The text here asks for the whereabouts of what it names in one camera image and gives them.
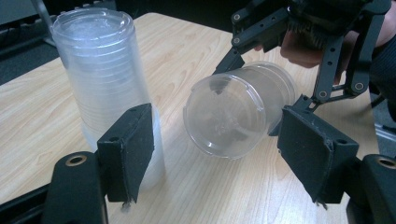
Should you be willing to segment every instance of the table surface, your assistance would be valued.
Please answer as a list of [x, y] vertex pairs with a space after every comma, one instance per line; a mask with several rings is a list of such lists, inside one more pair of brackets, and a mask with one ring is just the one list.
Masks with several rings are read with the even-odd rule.
[[[187, 136], [182, 108], [191, 87], [213, 73], [231, 34], [154, 13], [134, 23], [148, 90], [161, 114], [166, 174], [129, 212], [107, 203], [110, 223], [347, 222], [347, 195], [328, 210], [312, 203], [279, 155], [276, 137], [230, 161], [207, 156]], [[291, 64], [279, 49], [253, 50], [244, 59], [279, 64], [301, 93], [312, 94], [317, 68]], [[48, 184], [61, 157], [90, 150], [60, 59], [1, 86], [0, 109], [0, 203]], [[378, 153], [368, 92], [322, 105], [316, 114], [357, 141], [360, 158]]]

